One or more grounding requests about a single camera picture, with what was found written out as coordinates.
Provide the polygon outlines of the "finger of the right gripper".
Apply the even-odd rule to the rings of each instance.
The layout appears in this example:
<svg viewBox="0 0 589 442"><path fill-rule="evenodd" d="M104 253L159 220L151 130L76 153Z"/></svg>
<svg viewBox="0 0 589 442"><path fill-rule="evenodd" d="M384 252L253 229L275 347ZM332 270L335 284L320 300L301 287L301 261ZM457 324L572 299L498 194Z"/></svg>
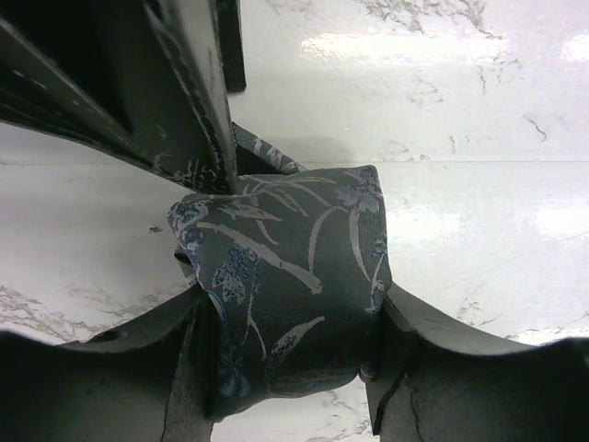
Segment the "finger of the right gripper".
<svg viewBox="0 0 589 442"><path fill-rule="evenodd" d="M237 143L228 94L245 88L237 1L143 1L146 23L179 97L163 112L184 127L147 152L138 168L195 191L237 187Z"/></svg>
<svg viewBox="0 0 589 442"><path fill-rule="evenodd" d="M173 1L5 1L1 119L184 180Z"/></svg>

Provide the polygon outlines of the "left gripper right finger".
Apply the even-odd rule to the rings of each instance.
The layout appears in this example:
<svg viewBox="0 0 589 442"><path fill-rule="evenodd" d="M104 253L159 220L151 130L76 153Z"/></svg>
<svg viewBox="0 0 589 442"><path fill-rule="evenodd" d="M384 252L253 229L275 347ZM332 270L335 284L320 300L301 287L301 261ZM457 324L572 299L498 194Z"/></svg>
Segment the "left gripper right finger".
<svg viewBox="0 0 589 442"><path fill-rule="evenodd" d="M518 343L390 292L366 393L382 441L585 441L588 341Z"/></svg>

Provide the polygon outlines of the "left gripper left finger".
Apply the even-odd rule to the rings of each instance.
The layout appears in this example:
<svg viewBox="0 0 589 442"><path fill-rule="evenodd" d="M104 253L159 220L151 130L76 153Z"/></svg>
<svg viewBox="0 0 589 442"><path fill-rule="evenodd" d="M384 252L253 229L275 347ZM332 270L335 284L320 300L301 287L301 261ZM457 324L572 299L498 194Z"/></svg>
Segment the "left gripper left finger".
<svg viewBox="0 0 589 442"><path fill-rule="evenodd" d="M85 343L1 333L4 441L208 441L216 314L194 286Z"/></svg>

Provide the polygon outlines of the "blue grey floral tie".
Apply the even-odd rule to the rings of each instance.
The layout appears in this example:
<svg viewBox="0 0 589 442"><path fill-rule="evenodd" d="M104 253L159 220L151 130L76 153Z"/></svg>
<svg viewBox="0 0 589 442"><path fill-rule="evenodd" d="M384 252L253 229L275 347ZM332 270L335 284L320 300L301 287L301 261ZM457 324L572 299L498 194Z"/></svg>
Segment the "blue grey floral tie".
<svg viewBox="0 0 589 442"><path fill-rule="evenodd" d="M392 285L374 166L306 169L236 127L262 172L229 196L193 193L168 222L220 325L211 414L336 389L377 371Z"/></svg>

